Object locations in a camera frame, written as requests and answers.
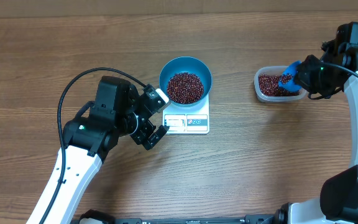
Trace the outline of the blue plastic measuring scoop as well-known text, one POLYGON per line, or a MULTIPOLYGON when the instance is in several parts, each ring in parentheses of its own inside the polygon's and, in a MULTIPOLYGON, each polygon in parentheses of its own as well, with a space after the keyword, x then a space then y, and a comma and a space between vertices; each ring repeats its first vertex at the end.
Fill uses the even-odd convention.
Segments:
POLYGON ((278 81, 278 87, 282 88, 289 92, 297 92, 301 89, 301 86, 297 85, 294 82, 295 75, 297 73, 297 66, 301 64, 300 61, 293 62, 289 65, 284 72, 282 73, 281 77, 278 81))

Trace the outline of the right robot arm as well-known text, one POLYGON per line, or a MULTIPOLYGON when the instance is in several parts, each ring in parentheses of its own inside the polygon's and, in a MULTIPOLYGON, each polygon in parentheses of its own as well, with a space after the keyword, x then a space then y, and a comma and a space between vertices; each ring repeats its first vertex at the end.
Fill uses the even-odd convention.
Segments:
POLYGON ((351 161, 348 169, 323 184, 318 198, 290 204, 276 223, 358 223, 358 45, 326 43, 323 50, 321 58, 309 55, 291 64, 284 74, 293 78, 282 87, 303 88, 319 98, 344 92, 351 116, 351 161))

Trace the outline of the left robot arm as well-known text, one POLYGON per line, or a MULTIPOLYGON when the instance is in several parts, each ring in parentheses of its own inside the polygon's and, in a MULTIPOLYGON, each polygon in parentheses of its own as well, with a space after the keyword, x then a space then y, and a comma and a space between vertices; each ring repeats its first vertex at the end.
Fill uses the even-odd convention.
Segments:
POLYGON ((169 105, 168 96, 147 85, 143 94, 124 79, 103 76, 94 101, 85 104, 63 129, 63 147, 28 223, 70 223, 78 204, 118 139, 130 136, 152 149, 168 126, 154 126, 150 117, 169 105))

